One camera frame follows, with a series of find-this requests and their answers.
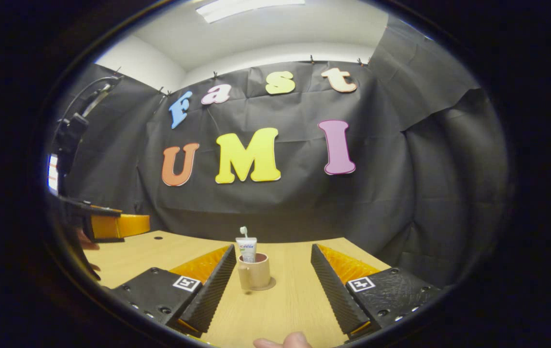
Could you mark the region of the wooden desktop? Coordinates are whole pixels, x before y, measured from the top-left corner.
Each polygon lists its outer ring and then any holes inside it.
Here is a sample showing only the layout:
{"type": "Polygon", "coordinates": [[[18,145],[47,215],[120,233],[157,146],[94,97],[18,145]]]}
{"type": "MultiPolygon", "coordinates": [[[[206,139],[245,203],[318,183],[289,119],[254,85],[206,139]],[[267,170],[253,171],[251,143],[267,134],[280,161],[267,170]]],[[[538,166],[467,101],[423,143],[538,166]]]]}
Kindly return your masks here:
{"type": "MultiPolygon", "coordinates": [[[[152,267],[170,270],[232,243],[156,231],[101,243],[99,250],[86,250],[85,255],[99,266],[100,284],[113,289],[152,267]]],[[[255,339],[282,342],[295,331],[303,332],[313,348],[343,344],[348,337],[311,264],[312,242],[258,242],[257,250],[268,256],[274,287],[242,290],[239,272],[233,269],[209,330],[202,335],[181,325],[174,330],[203,347],[253,348],[255,339]]]]}

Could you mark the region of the white toothpaste tube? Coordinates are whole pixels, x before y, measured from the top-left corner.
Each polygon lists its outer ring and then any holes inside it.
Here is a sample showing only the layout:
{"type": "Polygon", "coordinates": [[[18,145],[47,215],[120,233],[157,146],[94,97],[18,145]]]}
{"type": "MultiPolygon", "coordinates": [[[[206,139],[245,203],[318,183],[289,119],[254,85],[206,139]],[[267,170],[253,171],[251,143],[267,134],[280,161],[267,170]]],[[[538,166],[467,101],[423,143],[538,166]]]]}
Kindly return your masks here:
{"type": "Polygon", "coordinates": [[[255,263],[257,254],[257,238],[240,237],[236,238],[236,244],[239,247],[242,262],[255,263]]]}

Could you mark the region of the beige cup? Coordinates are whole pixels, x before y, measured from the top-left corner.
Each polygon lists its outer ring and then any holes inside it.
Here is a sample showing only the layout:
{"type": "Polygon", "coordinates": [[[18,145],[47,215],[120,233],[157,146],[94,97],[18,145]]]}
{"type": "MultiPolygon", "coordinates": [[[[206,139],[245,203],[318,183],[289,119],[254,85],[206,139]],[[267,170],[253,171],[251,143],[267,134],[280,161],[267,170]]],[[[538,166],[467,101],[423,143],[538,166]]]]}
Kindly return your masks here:
{"type": "Polygon", "coordinates": [[[238,271],[241,288],[242,284],[249,279],[254,284],[261,286],[266,284],[269,278],[272,277],[269,268],[269,257],[264,253],[256,254],[255,263],[242,262],[241,257],[239,257],[238,271]]]}

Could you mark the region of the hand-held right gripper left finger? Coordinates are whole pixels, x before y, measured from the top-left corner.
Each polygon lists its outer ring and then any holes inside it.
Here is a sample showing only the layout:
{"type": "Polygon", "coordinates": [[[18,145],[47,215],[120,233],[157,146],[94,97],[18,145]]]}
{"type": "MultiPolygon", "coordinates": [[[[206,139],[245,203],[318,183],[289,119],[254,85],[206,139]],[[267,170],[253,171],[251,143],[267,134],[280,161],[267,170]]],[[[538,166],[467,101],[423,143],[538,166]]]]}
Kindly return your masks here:
{"type": "Polygon", "coordinates": [[[235,247],[227,245],[170,270],[150,267],[109,293],[152,321],[201,337],[211,326],[235,265],[235,247]]]}

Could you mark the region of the round brown coaster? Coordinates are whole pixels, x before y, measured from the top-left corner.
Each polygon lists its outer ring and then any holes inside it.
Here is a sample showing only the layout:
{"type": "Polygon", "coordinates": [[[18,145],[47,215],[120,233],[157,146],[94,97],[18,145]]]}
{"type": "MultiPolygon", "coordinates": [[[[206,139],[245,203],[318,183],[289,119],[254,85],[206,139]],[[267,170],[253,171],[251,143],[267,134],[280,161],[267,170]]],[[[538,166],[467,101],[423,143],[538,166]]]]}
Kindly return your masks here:
{"type": "Polygon", "coordinates": [[[277,284],[277,281],[275,278],[271,277],[269,278],[269,281],[266,284],[263,284],[261,286],[258,286],[257,284],[254,284],[251,282],[251,280],[247,280],[242,284],[242,288],[244,290],[250,290],[250,291],[263,291],[263,290],[269,290],[273,288],[277,284]]]}

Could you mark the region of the black backdrop cloth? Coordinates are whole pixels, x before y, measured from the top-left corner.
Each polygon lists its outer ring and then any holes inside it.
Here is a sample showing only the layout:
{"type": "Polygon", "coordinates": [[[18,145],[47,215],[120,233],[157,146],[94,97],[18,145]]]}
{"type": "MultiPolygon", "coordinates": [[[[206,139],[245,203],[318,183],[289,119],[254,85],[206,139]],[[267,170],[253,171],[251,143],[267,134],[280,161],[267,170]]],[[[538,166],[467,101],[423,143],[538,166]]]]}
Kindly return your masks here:
{"type": "Polygon", "coordinates": [[[396,18],[368,66],[278,62],[169,97],[126,77],[88,121],[72,198],[204,239],[344,237],[437,287],[489,253],[513,187],[485,91],[396,18]]]}

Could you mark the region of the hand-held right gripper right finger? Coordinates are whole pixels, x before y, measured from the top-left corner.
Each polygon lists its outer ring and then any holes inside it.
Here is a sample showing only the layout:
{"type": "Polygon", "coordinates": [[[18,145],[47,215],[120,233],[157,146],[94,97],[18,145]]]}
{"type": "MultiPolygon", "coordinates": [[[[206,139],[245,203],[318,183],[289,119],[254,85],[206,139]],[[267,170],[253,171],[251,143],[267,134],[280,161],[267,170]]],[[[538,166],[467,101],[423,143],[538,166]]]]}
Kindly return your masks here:
{"type": "Polygon", "coordinates": [[[399,267],[380,271],[317,243],[312,245],[311,264],[349,339],[396,324],[442,292],[399,267]]]}

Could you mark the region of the bright monitor screen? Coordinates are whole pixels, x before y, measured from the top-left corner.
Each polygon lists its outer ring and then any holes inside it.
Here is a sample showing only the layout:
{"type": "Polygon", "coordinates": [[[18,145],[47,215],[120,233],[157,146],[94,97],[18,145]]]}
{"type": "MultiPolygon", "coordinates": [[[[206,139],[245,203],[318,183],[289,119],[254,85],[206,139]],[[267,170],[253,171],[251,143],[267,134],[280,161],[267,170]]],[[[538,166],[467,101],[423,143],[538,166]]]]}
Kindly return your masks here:
{"type": "Polygon", "coordinates": [[[57,155],[51,154],[49,156],[49,165],[48,165],[48,177],[47,177],[48,187],[50,192],[57,196],[58,195],[58,185],[59,185],[59,173],[57,171],[57,155]]]}

